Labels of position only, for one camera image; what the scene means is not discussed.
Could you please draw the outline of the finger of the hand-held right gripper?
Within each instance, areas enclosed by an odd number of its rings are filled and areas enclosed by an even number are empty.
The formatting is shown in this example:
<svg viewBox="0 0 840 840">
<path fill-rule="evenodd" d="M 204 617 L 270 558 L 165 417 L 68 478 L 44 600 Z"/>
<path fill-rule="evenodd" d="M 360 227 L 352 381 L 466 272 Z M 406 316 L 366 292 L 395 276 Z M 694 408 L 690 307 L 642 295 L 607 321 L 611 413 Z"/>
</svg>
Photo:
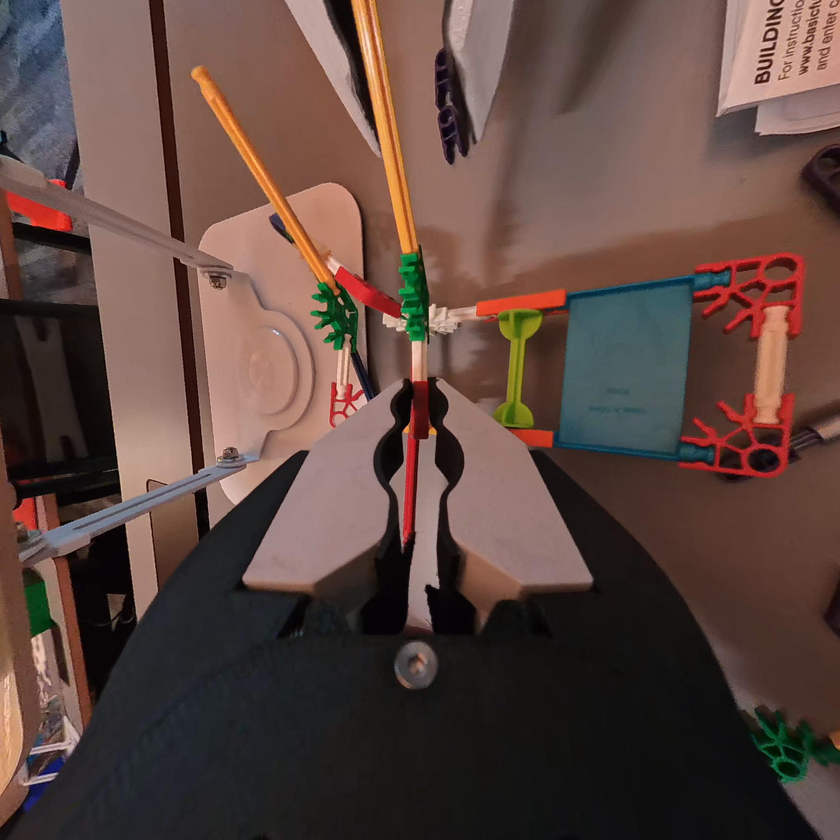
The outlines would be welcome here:
<svg viewBox="0 0 840 840">
<path fill-rule="evenodd" d="M 287 6 L 355 127 L 381 158 L 351 1 L 287 1 Z"/>
<path fill-rule="evenodd" d="M 470 138 L 485 133 L 508 51 L 515 1 L 447 1 L 445 46 L 469 122 Z"/>
</svg>

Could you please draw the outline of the green plastic part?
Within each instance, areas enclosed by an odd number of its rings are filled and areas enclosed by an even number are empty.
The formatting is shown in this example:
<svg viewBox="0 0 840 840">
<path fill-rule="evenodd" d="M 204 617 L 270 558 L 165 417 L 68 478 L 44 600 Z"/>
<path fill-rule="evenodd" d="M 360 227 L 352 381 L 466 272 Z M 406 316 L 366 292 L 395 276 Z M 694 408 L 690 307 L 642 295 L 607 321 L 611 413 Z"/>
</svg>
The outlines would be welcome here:
<svg viewBox="0 0 840 840">
<path fill-rule="evenodd" d="M 49 610 L 46 582 L 34 569 L 23 569 L 24 596 L 31 638 L 51 632 L 57 627 Z"/>
</svg>

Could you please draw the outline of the small purple toy connector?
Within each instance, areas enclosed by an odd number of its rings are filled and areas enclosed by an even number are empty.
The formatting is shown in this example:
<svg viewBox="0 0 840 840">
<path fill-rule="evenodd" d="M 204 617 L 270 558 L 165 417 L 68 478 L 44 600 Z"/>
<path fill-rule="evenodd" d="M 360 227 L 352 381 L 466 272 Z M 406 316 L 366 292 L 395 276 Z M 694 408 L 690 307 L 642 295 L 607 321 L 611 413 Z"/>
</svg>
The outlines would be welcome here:
<svg viewBox="0 0 840 840">
<path fill-rule="evenodd" d="M 455 58 L 446 45 L 434 59 L 434 100 L 444 159 L 453 165 L 457 155 L 466 157 L 469 153 L 471 128 Z"/>
</svg>

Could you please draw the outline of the green fan-shaped toy connector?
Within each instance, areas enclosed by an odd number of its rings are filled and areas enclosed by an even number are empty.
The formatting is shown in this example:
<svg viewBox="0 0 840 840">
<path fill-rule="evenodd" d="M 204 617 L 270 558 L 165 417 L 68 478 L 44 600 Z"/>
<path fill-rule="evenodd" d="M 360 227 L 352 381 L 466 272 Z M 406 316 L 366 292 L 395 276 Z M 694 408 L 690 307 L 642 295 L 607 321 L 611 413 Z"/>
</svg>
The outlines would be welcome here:
<svg viewBox="0 0 840 840">
<path fill-rule="evenodd" d="M 747 715 L 750 738 L 779 782 L 805 780 L 813 764 L 839 765 L 838 730 L 818 736 L 804 720 L 791 721 L 782 710 L 756 707 Z"/>
</svg>

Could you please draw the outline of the clear plastic box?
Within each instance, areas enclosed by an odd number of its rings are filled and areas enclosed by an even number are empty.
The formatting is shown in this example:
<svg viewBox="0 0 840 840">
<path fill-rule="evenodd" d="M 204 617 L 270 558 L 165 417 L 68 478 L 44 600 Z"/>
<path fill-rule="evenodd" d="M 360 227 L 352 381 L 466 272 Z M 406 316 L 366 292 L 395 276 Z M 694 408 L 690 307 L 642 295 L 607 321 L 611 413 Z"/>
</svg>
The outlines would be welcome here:
<svg viewBox="0 0 840 840">
<path fill-rule="evenodd" d="M 67 716 L 65 702 L 53 695 L 41 710 L 35 745 L 16 781 L 26 788 L 53 781 L 74 752 L 80 735 Z"/>
</svg>

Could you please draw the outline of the illustrated instruction booklet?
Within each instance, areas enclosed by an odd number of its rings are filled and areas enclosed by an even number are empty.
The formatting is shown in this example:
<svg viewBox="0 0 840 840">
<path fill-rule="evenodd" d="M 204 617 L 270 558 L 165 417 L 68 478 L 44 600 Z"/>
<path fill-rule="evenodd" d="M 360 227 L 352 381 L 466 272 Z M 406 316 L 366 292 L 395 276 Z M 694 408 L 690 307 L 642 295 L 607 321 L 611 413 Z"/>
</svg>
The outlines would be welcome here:
<svg viewBox="0 0 840 840">
<path fill-rule="evenodd" d="M 727 2 L 717 116 L 748 109 L 759 135 L 838 128 L 838 1 Z"/>
</svg>

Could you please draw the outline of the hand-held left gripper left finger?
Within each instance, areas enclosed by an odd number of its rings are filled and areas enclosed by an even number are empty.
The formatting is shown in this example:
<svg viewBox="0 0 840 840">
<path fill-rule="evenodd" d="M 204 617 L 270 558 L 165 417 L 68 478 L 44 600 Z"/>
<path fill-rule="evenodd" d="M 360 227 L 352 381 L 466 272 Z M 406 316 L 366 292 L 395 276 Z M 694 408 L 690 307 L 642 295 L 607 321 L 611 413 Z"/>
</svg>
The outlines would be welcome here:
<svg viewBox="0 0 840 840">
<path fill-rule="evenodd" d="M 413 386 L 398 381 L 318 440 L 250 562 L 250 590 L 308 595 L 358 613 L 366 634 L 406 625 L 413 544 L 391 480 L 403 465 Z"/>
</svg>

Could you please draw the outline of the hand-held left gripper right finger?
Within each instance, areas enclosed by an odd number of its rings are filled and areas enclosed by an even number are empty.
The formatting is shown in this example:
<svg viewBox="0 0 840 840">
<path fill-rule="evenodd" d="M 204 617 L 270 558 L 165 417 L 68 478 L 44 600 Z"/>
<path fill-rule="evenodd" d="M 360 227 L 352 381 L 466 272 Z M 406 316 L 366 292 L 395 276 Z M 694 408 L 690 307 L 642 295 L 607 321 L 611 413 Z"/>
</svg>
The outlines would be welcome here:
<svg viewBox="0 0 840 840">
<path fill-rule="evenodd" d="M 471 635 L 500 602 L 588 592 L 593 575 L 529 448 L 444 380 L 428 399 L 444 480 L 426 585 L 434 633 Z"/>
</svg>

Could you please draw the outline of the white metal stand base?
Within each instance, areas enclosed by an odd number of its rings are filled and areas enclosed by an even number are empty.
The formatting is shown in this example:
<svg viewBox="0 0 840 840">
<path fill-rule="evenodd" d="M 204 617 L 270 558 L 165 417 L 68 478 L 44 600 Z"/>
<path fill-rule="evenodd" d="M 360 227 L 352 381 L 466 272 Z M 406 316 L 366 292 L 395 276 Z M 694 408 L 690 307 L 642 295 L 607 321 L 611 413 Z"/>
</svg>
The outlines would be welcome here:
<svg viewBox="0 0 840 840">
<path fill-rule="evenodd" d="M 264 204 L 211 226 L 200 249 L 234 268 L 223 289 L 199 283 L 213 445 L 248 466 L 222 481 L 239 503 L 277 467 L 330 433 L 339 352 L 312 315 L 318 281 Z"/>
</svg>

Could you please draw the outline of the blue rod cross toy assembly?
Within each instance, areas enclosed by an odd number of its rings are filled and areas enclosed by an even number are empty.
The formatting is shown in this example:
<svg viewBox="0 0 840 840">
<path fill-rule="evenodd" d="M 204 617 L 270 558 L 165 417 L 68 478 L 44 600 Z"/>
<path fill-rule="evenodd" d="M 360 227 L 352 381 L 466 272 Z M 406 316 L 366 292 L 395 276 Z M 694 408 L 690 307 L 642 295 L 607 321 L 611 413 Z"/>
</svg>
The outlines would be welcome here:
<svg viewBox="0 0 840 840">
<path fill-rule="evenodd" d="M 800 181 L 804 189 L 838 222 L 839 144 L 832 143 L 816 152 L 803 166 Z M 834 414 L 824 414 L 815 421 L 800 426 L 791 434 L 791 442 L 787 448 L 789 462 L 798 461 L 802 450 L 831 444 L 838 440 L 838 436 L 838 411 Z M 749 464 L 759 474 L 765 475 L 776 470 L 781 460 L 777 454 L 764 447 L 751 454 Z"/>
</svg>

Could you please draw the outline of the colourful toy construction model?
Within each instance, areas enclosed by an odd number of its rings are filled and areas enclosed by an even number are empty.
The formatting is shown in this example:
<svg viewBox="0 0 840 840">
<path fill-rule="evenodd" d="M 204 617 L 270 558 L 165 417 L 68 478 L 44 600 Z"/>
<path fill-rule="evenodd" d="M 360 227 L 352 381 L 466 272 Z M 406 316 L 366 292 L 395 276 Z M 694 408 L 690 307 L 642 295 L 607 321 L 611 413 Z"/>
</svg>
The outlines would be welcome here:
<svg viewBox="0 0 840 840">
<path fill-rule="evenodd" d="M 473 308 L 439 309 L 431 305 L 422 250 L 413 219 L 392 89 L 376 2 L 351 2 L 353 31 L 360 48 L 364 78 L 371 95 L 374 126 L 392 198 L 401 247 L 398 268 L 402 287 L 394 300 L 343 267 L 332 255 L 321 256 L 300 219 L 259 158 L 224 96 L 204 67 L 192 71 L 203 97 L 236 151 L 269 200 L 266 216 L 273 230 L 295 249 L 317 280 L 311 315 L 323 341 L 339 360 L 331 384 L 329 425 L 354 412 L 360 395 L 346 381 L 346 362 L 363 384 L 357 351 L 356 302 L 383 315 L 403 331 L 412 351 L 412 402 L 406 426 L 408 461 L 402 544 L 416 536 L 419 441 L 436 429 L 430 418 L 427 345 L 434 334 L 466 321 L 494 321 L 510 344 L 507 398 L 494 420 L 524 444 L 675 461 L 680 467 L 722 476 L 775 476 L 789 464 L 794 397 L 784 393 L 787 344 L 802 329 L 804 263 L 781 254 L 699 266 L 693 275 L 665 280 L 568 292 L 479 301 Z M 742 310 L 725 328 L 729 333 L 750 321 L 758 342 L 753 391 L 740 413 L 720 402 L 718 409 L 733 429 L 720 435 L 699 419 L 701 435 L 680 435 L 683 420 L 690 311 L 709 301 L 707 318 L 736 301 Z M 548 314 L 569 316 L 563 368 L 560 427 L 537 430 L 522 402 L 526 342 Z"/>
</svg>

